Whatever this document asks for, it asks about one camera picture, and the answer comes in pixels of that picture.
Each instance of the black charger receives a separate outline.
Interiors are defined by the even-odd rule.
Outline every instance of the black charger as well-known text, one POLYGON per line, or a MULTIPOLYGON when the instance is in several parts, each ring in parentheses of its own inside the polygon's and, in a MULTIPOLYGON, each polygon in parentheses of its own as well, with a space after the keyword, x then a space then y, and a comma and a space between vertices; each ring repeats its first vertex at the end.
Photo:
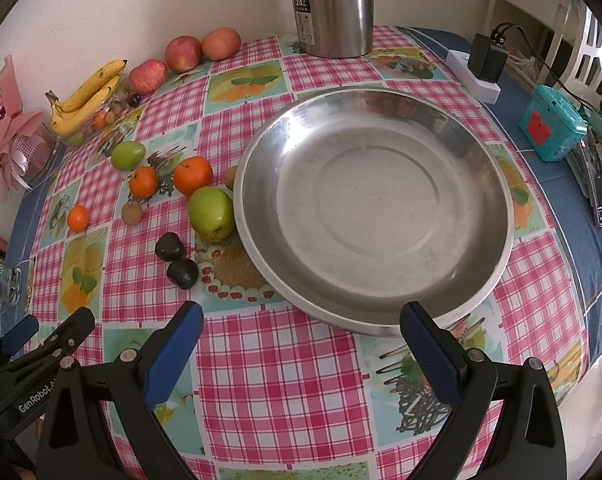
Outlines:
POLYGON ((501 72, 504 71, 505 62, 508 60, 508 51, 503 47, 504 37, 488 38, 482 34, 475 36, 475 41, 470 47, 468 68, 475 77, 488 83, 496 83, 501 72))

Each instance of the power strip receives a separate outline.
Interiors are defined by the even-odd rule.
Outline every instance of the power strip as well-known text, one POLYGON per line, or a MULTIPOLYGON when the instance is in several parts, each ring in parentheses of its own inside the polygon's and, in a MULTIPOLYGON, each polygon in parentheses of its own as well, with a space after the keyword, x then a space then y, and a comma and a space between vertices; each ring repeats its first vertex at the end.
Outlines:
POLYGON ((457 76, 457 79, 461 81, 461 84, 466 87, 472 97, 482 103, 495 104, 501 93, 501 88, 499 88, 497 83, 488 83, 488 81, 477 79, 468 68, 468 59, 470 59, 470 54, 466 52, 449 50, 446 57, 446 65, 457 76))

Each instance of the checkered tablecloth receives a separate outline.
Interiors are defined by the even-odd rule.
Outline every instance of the checkered tablecloth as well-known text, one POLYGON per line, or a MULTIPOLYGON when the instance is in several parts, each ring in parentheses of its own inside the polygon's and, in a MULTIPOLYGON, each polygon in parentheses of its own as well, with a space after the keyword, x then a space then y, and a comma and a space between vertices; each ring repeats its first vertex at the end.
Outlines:
MULTIPOLYGON (((483 141, 504 170, 518 201, 510 261, 491 295, 451 330, 495 361, 539 357, 560 402, 585 372, 588 345, 552 209, 507 134, 414 38, 376 27, 374 50, 347 60, 302 55, 293 34, 246 43, 231 59, 170 74, 108 135, 113 142, 143 142, 148 154, 167 161, 174 153, 202 155, 221 186, 225 170, 280 110, 318 89, 362 84, 439 105, 483 141), (257 95, 231 88, 241 86, 240 78, 263 75, 270 82, 257 95)), ((141 224, 126 226, 120 210, 129 198, 129 175, 114 170, 107 156, 107 143, 93 139, 69 152, 50 178, 31 277, 30 310, 42 327, 30 346, 76 308, 68 292, 76 266, 98 283, 84 298, 97 320, 76 352, 84 365, 142 345, 184 300, 197 301, 206 314, 203 336, 170 400, 155 412, 199 478, 404 479, 441 428, 447 407, 427 381, 405 371, 412 356, 402 340, 353 335, 287 303, 255 273, 236 235, 219 245, 195 235, 187 199, 173 189, 169 172, 161 192, 143 203, 141 224), (75 235, 59 221, 78 203, 90 210, 91 222, 75 235), (199 282, 188 292, 167 280, 166 264, 154 254, 167 231, 179 235, 199 265, 199 282)), ((498 413, 495 405, 486 416, 466 474, 478 468, 498 413)), ((127 471, 141 478, 113 406, 107 418, 127 471)))

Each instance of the banana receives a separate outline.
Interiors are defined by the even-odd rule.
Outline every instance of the banana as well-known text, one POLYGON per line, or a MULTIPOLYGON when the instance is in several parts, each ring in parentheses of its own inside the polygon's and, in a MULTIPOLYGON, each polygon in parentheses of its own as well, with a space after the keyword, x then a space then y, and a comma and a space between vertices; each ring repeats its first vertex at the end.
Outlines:
POLYGON ((126 67, 126 63, 127 59, 115 59, 102 66, 68 100, 58 103, 61 111, 67 113, 81 108, 105 83, 115 75, 121 74, 126 67))
POLYGON ((92 98, 87 101, 80 109, 74 112, 63 112, 58 100, 54 100, 52 95, 47 95, 52 105, 52 131, 60 137, 71 135, 77 131, 81 124, 90 119, 92 114, 98 109, 100 104, 108 98, 110 93, 116 88, 120 76, 115 75, 102 88, 96 92, 92 98))

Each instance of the white wall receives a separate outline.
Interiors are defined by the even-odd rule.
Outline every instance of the white wall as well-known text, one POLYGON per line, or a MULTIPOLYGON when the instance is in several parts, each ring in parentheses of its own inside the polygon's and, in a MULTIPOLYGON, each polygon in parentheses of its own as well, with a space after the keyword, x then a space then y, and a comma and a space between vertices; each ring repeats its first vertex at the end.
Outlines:
MULTIPOLYGON (((471 38, 487 2, 377 0, 375 18, 471 38)), ((161 58, 176 36, 202 38, 221 26, 236 28, 244 41, 295 30, 290 0, 19 0, 0 27, 0 67, 12 54, 26 109, 47 110, 44 92, 68 96, 110 59, 134 67, 161 58)))
POLYGON ((19 187, 12 191, 5 204, 0 204, 0 237, 4 240, 10 240, 12 226, 22 198, 23 188, 19 187))

